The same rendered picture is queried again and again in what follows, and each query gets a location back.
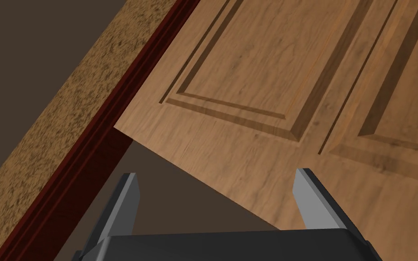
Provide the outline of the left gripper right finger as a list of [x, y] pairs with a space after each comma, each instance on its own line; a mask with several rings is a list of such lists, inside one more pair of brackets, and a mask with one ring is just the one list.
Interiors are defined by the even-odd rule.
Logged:
[[356, 225], [309, 168], [296, 169], [293, 197], [307, 229], [346, 229], [366, 242]]

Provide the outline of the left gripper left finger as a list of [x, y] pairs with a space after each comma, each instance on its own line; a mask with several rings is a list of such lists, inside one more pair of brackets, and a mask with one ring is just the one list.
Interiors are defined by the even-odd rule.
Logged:
[[131, 235], [140, 201], [140, 190], [135, 173], [124, 174], [125, 183], [120, 186], [118, 198], [101, 230], [99, 241], [111, 236]]

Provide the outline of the brown wooden panelled door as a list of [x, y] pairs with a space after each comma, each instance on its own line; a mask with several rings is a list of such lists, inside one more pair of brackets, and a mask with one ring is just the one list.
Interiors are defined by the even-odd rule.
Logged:
[[201, 0], [115, 128], [281, 230], [309, 168], [418, 261], [418, 0]]

